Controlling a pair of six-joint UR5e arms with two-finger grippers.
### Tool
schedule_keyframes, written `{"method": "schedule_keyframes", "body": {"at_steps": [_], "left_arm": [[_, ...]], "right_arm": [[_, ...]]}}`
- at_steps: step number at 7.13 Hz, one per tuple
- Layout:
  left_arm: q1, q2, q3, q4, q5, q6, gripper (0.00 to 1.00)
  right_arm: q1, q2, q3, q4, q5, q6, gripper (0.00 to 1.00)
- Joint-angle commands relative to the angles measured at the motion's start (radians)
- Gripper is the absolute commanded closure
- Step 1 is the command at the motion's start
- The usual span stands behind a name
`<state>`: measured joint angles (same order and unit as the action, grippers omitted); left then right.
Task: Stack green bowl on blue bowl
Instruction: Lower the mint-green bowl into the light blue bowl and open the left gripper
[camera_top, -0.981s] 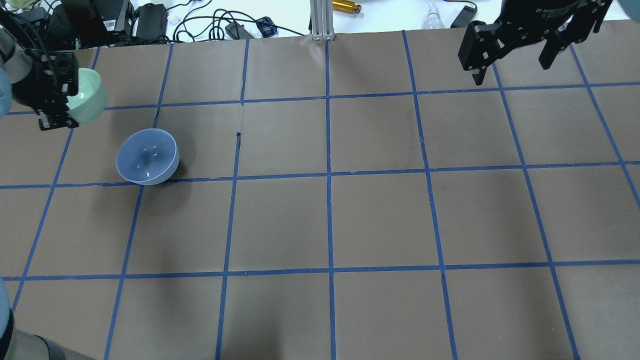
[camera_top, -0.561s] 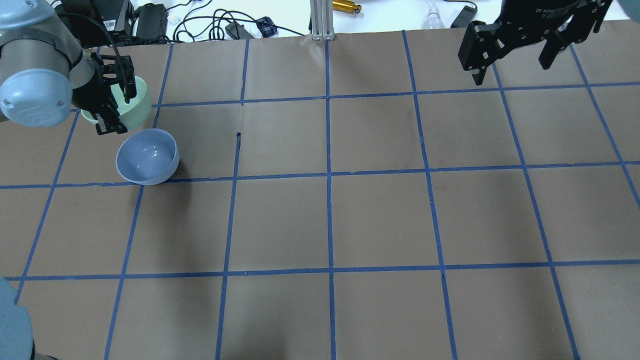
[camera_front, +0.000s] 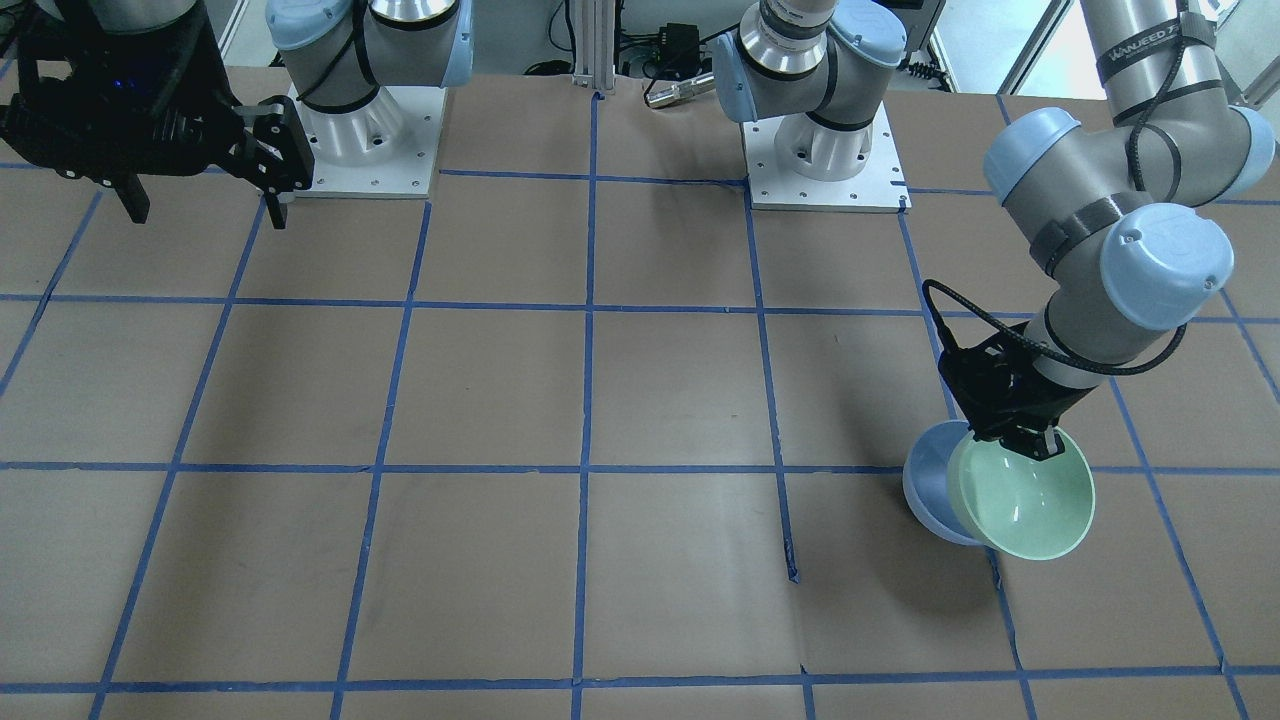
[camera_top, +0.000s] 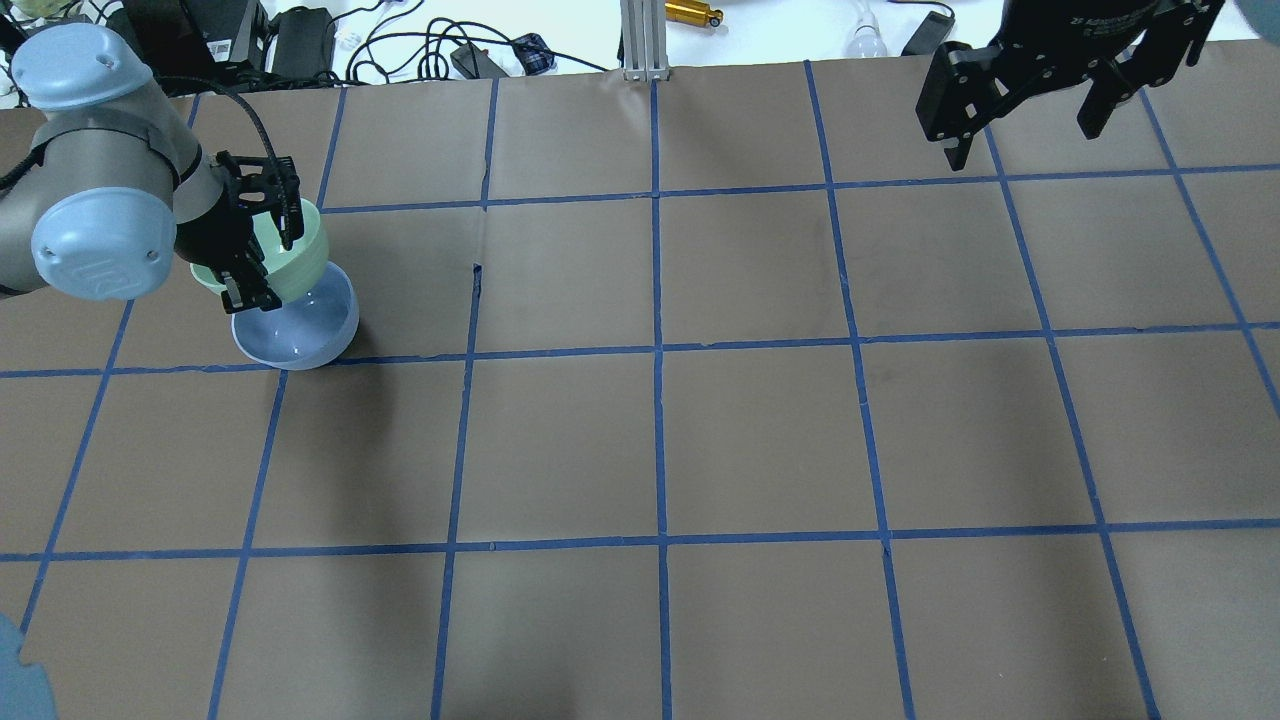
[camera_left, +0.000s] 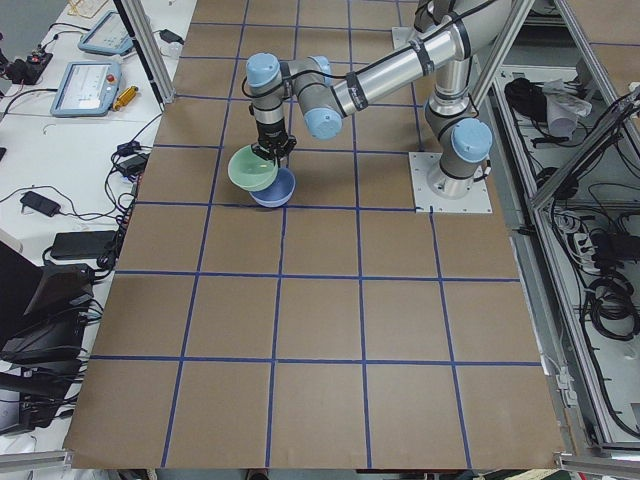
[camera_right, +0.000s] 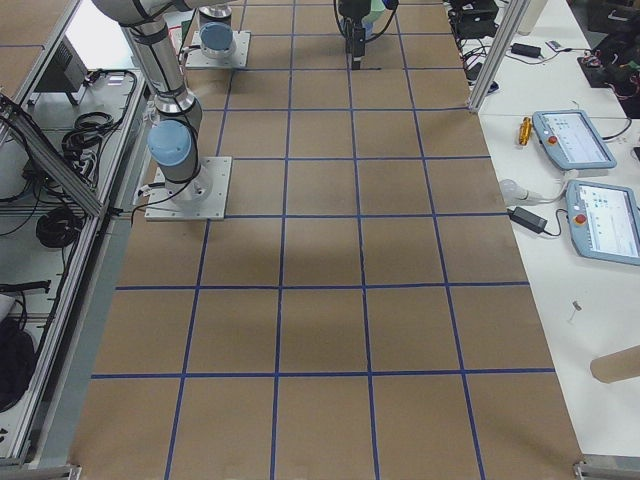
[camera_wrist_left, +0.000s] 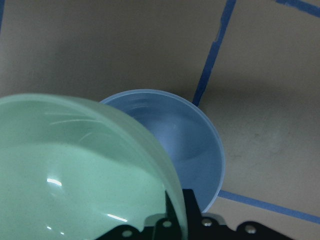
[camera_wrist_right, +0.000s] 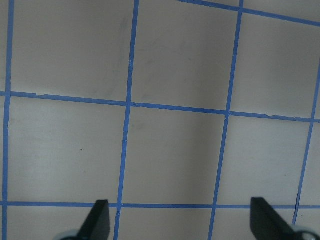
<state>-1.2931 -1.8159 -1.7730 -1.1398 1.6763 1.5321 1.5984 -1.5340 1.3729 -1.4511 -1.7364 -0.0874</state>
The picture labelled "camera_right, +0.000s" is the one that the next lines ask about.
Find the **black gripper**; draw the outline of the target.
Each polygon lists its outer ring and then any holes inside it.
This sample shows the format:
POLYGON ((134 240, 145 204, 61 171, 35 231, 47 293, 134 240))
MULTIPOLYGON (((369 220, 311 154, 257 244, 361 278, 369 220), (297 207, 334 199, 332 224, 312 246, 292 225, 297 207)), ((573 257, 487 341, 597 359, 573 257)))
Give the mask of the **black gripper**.
POLYGON ((362 25, 362 20, 370 11, 370 0, 335 2, 335 20, 340 34, 345 37, 345 50, 350 58, 352 70, 359 70, 361 67, 361 60, 365 55, 366 30, 363 27, 347 27, 347 25, 362 25))

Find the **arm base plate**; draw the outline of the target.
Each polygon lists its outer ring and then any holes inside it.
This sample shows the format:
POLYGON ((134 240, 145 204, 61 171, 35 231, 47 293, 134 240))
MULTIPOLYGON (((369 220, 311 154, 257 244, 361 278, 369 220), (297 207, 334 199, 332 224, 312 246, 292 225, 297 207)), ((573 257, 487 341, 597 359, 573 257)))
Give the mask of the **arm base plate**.
POLYGON ((202 157, 198 176, 178 195, 170 198, 181 189, 181 186, 171 182, 166 183, 164 174, 157 167, 154 181, 164 183, 164 186, 151 190, 149 197, 151 206, 145 210, 145 219, 148 221, 223 220, 231 170, 231 157, 202 157))
POLYGON ((250 31, 234 31, 233 42, 229 50, 201 49, 200 32, 193 34, 191 45, 185 51, 186 69, 244 69, 247 65, 250 31))

